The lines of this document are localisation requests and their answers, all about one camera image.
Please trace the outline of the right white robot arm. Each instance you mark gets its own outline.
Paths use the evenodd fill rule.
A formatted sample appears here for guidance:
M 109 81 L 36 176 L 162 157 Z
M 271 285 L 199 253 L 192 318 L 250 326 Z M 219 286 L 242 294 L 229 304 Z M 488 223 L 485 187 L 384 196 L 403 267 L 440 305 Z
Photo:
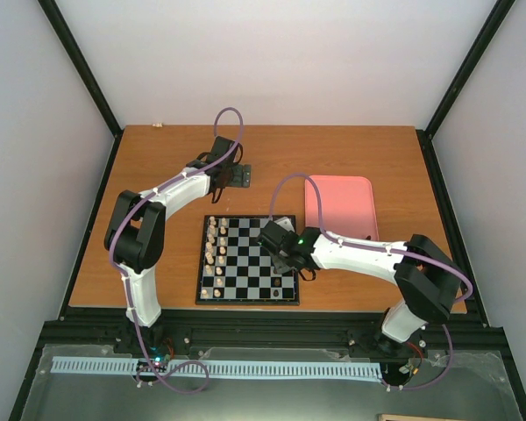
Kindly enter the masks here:
M 473 284 L 429 238 L 408 241 L 352 239 L 319 227 L 295 232 L 288 218 L 268 221 L 257 238 L 276 271 L 314 274 L 343 270 L 394 284 L 401 301 L 384 316 L 378 340 L 403 343 L 426 325 L 443 325 L 455 303 L 473 293 Z

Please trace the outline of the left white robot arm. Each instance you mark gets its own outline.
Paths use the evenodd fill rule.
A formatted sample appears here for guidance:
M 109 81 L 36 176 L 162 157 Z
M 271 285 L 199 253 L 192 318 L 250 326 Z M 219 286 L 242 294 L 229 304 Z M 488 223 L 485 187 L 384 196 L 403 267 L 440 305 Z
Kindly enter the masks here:
M 133 340 L 146 353 L 159 351 L 165 342 L 164 330 L 155 324 L 161 314 L 155 265 L 165 245 L 166 222 L 196 199 L 211 195 L 218 202 L 242 158 L 241 143 L 217 136 L 211 150 L 178 175 L 141 192 L 124 190 L 117 197 L 104 247 L 124 283 L 126 316 L 139 325 Z

